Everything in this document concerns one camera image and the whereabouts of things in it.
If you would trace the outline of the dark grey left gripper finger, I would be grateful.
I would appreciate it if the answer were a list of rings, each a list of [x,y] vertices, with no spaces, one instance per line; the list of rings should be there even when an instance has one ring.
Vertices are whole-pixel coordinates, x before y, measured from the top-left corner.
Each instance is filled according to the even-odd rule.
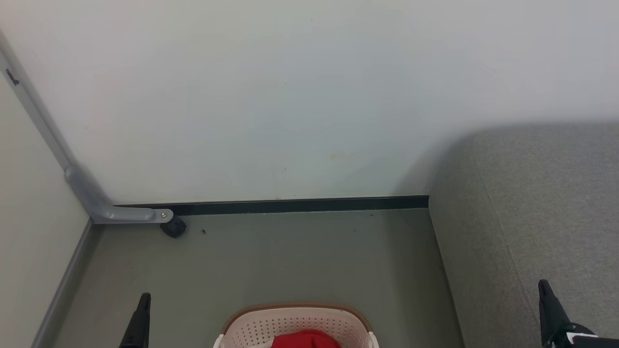
[[[151,300],[150,293],[142,293],[122,337],[120,348],[148,348]]]

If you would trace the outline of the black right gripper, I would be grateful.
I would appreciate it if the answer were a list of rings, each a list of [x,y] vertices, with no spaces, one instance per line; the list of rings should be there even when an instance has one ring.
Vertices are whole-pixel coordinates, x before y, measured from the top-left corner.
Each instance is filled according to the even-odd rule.
[[[571,324],[548,280],[539,280],[538,289],[540,337],[544,348],[619,347],[618,339],[599,337],[582,325]]]

